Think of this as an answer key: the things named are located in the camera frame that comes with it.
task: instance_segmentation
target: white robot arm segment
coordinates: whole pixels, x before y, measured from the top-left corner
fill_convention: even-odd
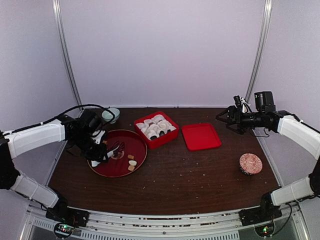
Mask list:
[[[293,140],[318,160],[320,156],[320,134],[301,122],[292,115],[280,118],[277,132]]]
[[[65,126],[61,121],[56,119],[50,123],[32,127],[14,134],[5,136],[8,142],[10,155],[15,159],[19,155],[38,147],[61,142],[66,139]]]
[[[274,190],[271,193],[271,199],[274,206],[281,206],[282,204],[298,201],[314,194],[315,193],[310,186],[310,178],[307,176],[287,186]]]
[[[37,183],[22,172],[10,189],[28,197],[30,200],[43,204],[47,208],[53,208],[59,200],[58,195],[53,190]]]

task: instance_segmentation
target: wooden table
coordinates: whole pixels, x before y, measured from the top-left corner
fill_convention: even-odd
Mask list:
[[[49,186],[63,194],[72,207],[111,213],[197,214],[257,206],[264,193],[279,186],[257,139],[227,130],[223,122],[215,120],[222,110],[123,108],[117,123],[108,125],[107,130],[134,131],[134,120],[163,111],[180,127],[212,123],[222,146],[190,152],[180,130],[175,140],[149,150],[137,171],[120,178],[100,176],[84,158],[64,151]],[[79,154],[76,147],[72,152]],[[244,153],[260,157],[261,173],[246,176],[239,170],[239,158]]]

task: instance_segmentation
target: black camera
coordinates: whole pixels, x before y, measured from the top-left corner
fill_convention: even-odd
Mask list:
[[[247,129],[270,128],[273,118],[270,113],[276,111],[276,105],[271,91],[261,91],[254,94],[255,107],[258,112],[252,112],[246,102],[242,102],[239,96],[234,96],[235,106],[229,106],[222,113],[218,114],[215,119],[226,123],[226,128],[237,134],[244,134]],[[243,112],[243,104],[248,112]]]
[[[254,94],[255,108],[259,113],[267,114],[276,110],[271,91],[261,91]]]
[[[97,162],[107,162],[107,147],[101,141],[97,144],[93,134],[102,125],[101,118],[93,111],[85,109],[80,117],[74,119],[67,115],[58,118],[65,125],[65,136],[68,146],[76,145],[81,150],[81,155],[86,159]]]

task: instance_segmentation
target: white enclosure panel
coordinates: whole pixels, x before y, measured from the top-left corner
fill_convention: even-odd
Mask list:
[[[246,93],[264,0],[60,1],[83,103],[228,106]]]
[[[319,9],[317,0],[273,1],[269,35],[254,89],[272,91],[278,110],[295,113],[316,129],[320,129]],[[285,185],[312,172],[316,160],[290,139],[271,134],[265,142]],[[301,207],[312,239],[320,239],[315,227],[319,226],[319,201],[306,200]]]
[[[51,1],[0,0],[0,129],[47,120],[74,106]],[[45,183],[60,144],[22,154],[16,168]],[[28,201],[0,190],[0,239],[19,236]]]

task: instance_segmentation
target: red square tray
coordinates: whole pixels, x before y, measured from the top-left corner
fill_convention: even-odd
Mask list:
[[[200,123],[185,125],[181,128],[187,148],[190,151],[218,148],[220,138],[212,124]]]
[[[172,132],[169,132],[161,137],[158,137],[155,140],[149,140],[147,138],[147,136],[137,127],[137,124],[143,123],[144,120],[146,120],[146,119],[152,119],[155,115],[158,115],[158,114],[161,114],[162,116],[164,116],[164,118],[169,123],[171,123],[172,126],[174,126],[176,128],[176,130],[173,130]],[[170,117],[168,117],[163,111],[157,111],[155,113],[152,113],[148,116],[145,116],[143,118],[140,118],[140,119],[134,121],[134,129],[135,129],[135,132],[137,134],[139,134],[144,139],[144,141],[146,142],[146,144],[148,145],[148,147],[150,149],[156,149],[157,147],[160,147],[163,144],[166,144],[166,143],[172,141],[173,139],[176,139],[179,134],[179,126]]]

